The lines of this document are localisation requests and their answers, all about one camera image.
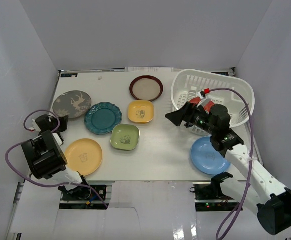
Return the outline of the grey plate with deer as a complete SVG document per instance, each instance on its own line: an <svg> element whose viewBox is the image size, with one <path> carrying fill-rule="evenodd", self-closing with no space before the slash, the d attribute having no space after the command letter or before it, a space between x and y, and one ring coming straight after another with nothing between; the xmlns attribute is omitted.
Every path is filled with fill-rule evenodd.
<svg viewBox="0 0 291 240"><path fill-rule="evenodd" d="M76 119L85 115L91 106L92 99L86 92L73 90L58 96L53 102L52 110L58 117Z"/></svg>

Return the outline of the red plate with teal flower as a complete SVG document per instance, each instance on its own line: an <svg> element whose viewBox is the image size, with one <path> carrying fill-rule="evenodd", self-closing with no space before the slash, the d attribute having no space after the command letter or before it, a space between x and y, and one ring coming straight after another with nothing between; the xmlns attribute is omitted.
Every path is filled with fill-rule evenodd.
<svg viewBox="0 0 291 240"><path fill-rule="evenodd" d="M211 111L211 108L215 105L215 103L209 98L201 99L200 97L195 97L189 102L191 104L202 106L207 113L209 113Z"/></svg>

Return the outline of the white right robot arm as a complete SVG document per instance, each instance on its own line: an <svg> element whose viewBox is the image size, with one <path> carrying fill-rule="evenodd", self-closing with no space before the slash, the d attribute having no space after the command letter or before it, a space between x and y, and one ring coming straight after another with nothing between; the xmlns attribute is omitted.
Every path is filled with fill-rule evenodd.
<svg viewBox="0 0 291 240"><path fill-rule="evenodd" d="M270 235L277 235L291 227L291 189L272 176L257 160L250 157L244 141L231 129L231 117L224 105L216 104L209 112L200 105L187 102L181 109L165 117L175 126L196 126L211 135L213 148L246 177L252 190L245 192L229 173L212 179L211 193L216 199L226 196L239 201L253 212Z"/></svg>

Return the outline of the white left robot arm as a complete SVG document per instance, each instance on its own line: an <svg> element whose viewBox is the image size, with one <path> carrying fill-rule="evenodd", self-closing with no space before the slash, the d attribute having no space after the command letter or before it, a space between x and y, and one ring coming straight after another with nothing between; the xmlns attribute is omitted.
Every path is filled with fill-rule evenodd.
<svg viewBox="0 0 291 240"><path fill-rule="evenodd" d="M29 169L37 180L45 179L59 184L59 191L69 196L87 199L91 193L85 177L70 169L61 150L64 138L61 133L68 129L69 117L41 115L32 120L28 130L38 136L21 144Z"/></svg>

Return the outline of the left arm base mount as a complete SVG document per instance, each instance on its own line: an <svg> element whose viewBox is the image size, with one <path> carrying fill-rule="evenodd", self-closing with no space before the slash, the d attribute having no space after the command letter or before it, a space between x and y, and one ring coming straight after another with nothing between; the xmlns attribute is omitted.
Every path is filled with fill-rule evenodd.
<svg viewBox="0 0 291 240"><path fill-rule="evenodd" d="M80 191L70 194L62 190L59 209L60 210L107 210L110 204L110 187L105 184L90 185L102 200L96 195L96 193L90 189L82 188Z"/></svg>

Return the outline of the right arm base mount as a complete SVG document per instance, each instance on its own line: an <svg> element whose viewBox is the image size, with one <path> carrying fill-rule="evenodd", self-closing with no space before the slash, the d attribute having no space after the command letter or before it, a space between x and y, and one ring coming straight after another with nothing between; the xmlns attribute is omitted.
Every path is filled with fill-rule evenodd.
<svg viewBox="0 0 291 240"><path fill-rule="evenodd" d="M228 172L214 176L211 182L194 183L189 191L194 194L195 210L199 212L231 212L239 202L223 194L221 183L233 178Z"/></svg>

